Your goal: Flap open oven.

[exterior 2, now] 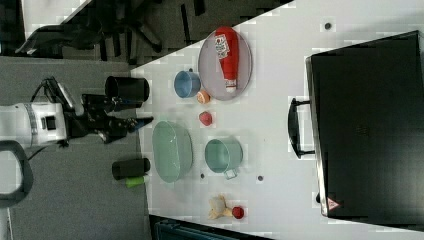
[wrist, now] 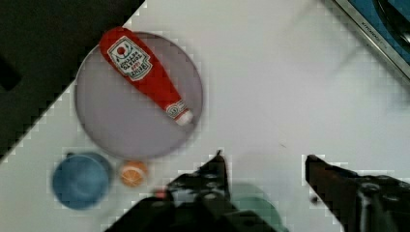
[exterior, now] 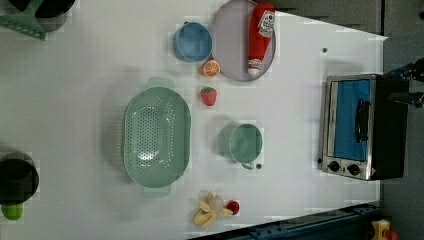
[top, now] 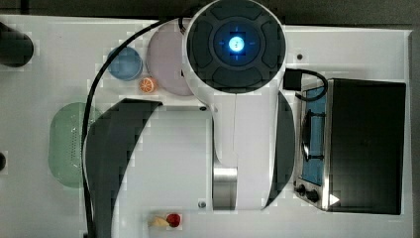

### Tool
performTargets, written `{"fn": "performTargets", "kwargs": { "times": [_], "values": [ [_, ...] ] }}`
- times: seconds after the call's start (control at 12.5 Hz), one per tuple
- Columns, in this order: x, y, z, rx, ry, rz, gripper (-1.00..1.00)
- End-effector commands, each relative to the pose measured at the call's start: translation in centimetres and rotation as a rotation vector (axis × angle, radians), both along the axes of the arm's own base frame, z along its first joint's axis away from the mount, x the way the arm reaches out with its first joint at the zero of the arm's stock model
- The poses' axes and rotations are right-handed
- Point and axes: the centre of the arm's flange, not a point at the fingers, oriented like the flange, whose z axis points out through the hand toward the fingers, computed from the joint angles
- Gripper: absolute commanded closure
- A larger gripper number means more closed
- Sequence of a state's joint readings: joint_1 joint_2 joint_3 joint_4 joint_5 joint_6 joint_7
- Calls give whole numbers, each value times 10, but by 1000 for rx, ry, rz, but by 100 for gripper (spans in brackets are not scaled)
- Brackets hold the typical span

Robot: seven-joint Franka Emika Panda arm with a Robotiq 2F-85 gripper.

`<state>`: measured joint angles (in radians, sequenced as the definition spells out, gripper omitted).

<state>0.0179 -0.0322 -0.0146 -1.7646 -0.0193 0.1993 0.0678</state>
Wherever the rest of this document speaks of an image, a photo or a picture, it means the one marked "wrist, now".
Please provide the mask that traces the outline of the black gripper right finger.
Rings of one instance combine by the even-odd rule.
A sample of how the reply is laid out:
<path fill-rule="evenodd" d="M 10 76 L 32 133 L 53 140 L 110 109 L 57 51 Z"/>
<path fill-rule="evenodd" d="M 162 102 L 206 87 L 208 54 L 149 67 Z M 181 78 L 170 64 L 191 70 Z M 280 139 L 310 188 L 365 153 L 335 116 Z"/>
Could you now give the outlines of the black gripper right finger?
<path fill-rule="evenodd" d="M 305 178 L 344 232 L 410 232 L 409 184 L 387 175 L 360 175 L 316 155 Z"/>

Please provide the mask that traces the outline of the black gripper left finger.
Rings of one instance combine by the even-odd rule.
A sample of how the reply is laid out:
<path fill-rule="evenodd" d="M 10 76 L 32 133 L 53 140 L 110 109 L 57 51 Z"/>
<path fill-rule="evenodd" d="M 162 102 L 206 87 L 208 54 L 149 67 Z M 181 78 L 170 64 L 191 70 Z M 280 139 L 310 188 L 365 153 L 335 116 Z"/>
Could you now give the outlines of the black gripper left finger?
<path fill-rule="evenodd" d="M 192 173 L 175 178 L 146 197 L 105 232 L 278 232 L 251 210 L 230 201 L 221 152 Z"/>

